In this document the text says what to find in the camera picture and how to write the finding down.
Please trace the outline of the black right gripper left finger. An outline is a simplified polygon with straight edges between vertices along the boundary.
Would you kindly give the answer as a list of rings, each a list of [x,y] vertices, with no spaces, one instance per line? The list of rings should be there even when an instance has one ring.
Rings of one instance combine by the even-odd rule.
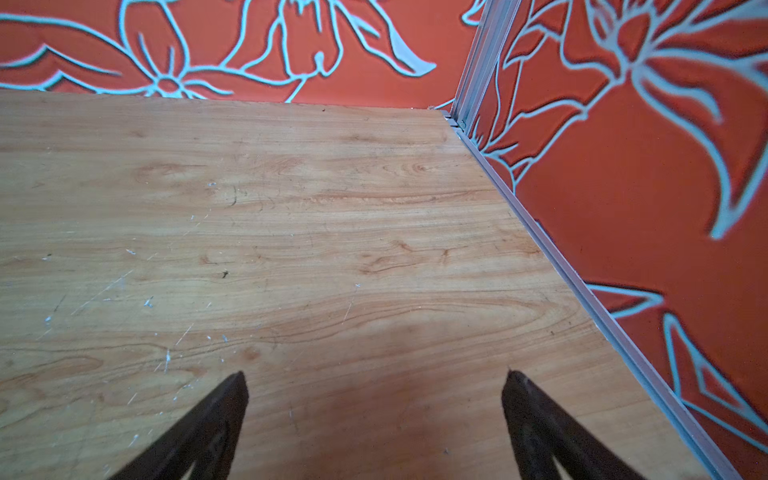
[[[226,479],[249,391],[243,372],[229,375],[115,479]]]

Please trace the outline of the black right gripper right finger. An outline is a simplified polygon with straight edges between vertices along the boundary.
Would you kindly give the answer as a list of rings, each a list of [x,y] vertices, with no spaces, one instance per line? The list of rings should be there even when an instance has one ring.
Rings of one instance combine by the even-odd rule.
[[[642,477],[522,372],[507,373],[501,404],[521,478]]]

